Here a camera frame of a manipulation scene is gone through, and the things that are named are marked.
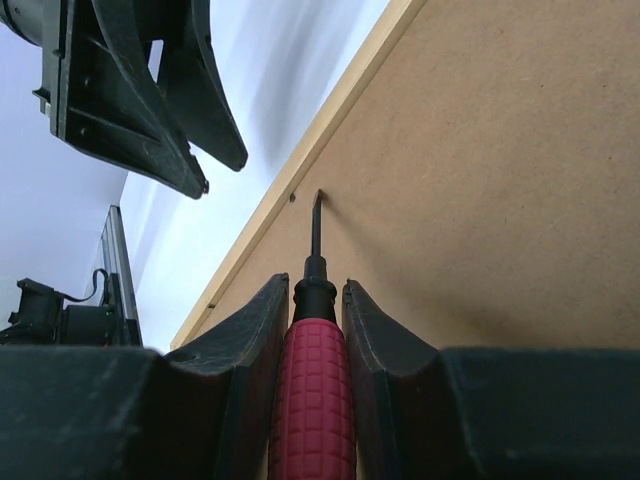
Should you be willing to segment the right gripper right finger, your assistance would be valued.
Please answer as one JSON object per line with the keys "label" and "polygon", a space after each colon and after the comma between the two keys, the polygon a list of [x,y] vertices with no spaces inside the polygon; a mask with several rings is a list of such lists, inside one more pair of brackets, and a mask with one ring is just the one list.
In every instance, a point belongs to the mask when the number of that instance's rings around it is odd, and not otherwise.
{"label": "right gripper right finger", "polygon": [[436,349],[348,281],[342,321],[369,479],[635,479],[635,350]]}

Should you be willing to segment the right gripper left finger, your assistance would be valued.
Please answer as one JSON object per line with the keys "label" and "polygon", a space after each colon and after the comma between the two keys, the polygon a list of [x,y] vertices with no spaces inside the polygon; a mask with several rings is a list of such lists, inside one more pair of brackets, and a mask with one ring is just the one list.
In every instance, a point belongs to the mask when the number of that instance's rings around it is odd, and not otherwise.
{"label": "right gripper left finger", "polygon": [[5,479],[254,479],[270,431],[289,278],[168,354],[5,346]]}

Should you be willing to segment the wooden picture frame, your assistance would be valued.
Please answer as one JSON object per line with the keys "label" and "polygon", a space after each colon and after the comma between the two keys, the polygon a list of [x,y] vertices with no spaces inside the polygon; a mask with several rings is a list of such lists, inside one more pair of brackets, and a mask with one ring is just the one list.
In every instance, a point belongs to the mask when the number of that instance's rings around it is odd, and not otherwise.
{"label": "wooden picture frame", "polygon": [[436,349],[639,354],[639,5],[394,1],[175,337],[323,250]]}

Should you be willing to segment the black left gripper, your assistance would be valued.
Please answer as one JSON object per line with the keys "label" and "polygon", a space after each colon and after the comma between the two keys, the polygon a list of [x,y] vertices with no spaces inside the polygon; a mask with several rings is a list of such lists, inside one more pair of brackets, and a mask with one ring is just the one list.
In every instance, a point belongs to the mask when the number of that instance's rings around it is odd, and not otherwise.
{"label": "black left gripper", "polygon": [[1,22],[41,50],[33,94],[52,135],[198,199],[208,182],[149,70],[166,10],[164,1],[3,0]]}

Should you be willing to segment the red handled screwdriver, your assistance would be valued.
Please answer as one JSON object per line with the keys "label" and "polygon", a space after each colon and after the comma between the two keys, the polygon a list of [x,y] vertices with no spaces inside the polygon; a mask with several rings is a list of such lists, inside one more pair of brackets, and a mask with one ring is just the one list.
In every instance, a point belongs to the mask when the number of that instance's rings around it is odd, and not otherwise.
{"label": "red handled screwdriver", "polygon": [[324,195],[314,198],[310,255],[279,361],[268,450],[270,479],[354,479],[356,435],[337,290],[321,252]]}

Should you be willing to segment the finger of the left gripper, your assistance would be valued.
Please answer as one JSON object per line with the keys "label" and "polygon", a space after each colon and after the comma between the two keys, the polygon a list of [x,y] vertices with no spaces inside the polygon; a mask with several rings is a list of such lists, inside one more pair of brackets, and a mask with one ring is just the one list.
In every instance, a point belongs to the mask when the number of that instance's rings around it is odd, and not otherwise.
{"label": "finger of the left gripper", "polygon": [[158,86],[189,143],[233,171],[248,152],[228,104],[211,44],[208,1],[168,1]]}

